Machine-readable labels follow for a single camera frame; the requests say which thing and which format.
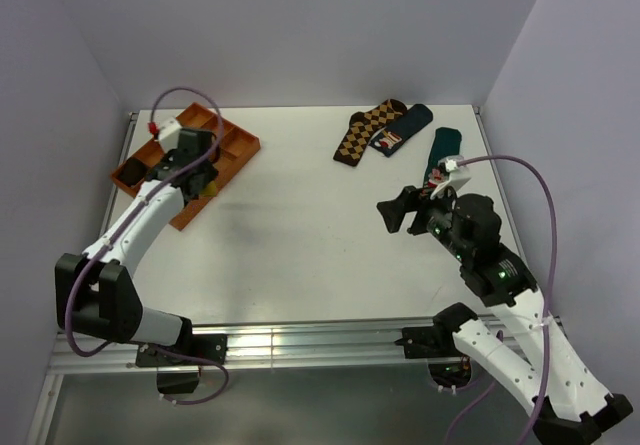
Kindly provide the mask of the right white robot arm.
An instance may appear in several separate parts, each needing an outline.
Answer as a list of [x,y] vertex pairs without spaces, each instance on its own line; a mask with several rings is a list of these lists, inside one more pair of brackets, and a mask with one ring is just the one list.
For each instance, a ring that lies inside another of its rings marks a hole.
[[405,187],[376,206],[390,233],[414,214],[411,235],[431,234],[460,264],[468,289],[498,318],[520,347],[514,352],[478,315],[455,303],[433,319],[433,343],[443,354],[460,352],[481,365],[532,419],[542,444],[593,444],[632,414],[623,394],[610,392],[588,369],[555,320],[521,258],[500,238],[492,200],[448,191],[432,199]]

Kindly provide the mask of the yellow sock with character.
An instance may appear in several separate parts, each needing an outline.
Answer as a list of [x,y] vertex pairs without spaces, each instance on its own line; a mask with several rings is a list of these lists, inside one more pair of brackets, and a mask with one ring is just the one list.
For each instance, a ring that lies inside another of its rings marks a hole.
[[213,198],[217,195],[218,188],[214,181],[209,182],[200,192],[202,198]]

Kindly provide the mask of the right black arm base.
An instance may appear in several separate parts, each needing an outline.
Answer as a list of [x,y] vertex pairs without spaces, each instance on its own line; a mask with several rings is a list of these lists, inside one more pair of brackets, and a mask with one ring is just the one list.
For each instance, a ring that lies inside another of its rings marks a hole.
[[425,360],[436,386],[465,388],[486,377],[479,365],[454,347],[441,325],[404,327],[394,344],[402,348],[405,359]]

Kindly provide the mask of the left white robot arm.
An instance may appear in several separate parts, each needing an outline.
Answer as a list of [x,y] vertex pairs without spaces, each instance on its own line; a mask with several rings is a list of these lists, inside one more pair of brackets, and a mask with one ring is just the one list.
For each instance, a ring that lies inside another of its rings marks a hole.
[[190,319],[146,307],[133,283],[142,258],[163,228],[218,175],[210,158],[220,134],[180,127],[160,162],[115,224],[80,254],[63,254],[54,268],[57,320],[71,349],[92,356],[75,337],[104,345],[150,344],[172,364],[195,351]]

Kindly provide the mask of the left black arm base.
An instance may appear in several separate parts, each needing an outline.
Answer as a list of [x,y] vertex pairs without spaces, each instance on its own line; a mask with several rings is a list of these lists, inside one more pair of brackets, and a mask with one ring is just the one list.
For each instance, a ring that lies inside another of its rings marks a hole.
[[[219,397],[230,383],[230,374],[225,367],[227,343],[226,334],[194,336],[181,346],[145,343],[137,349],[135,366],[156,370],[156,388],[161,400],[174,406],[200,405]],[[221,384],[209,395],[190,398],[206,367],[222,373]]]

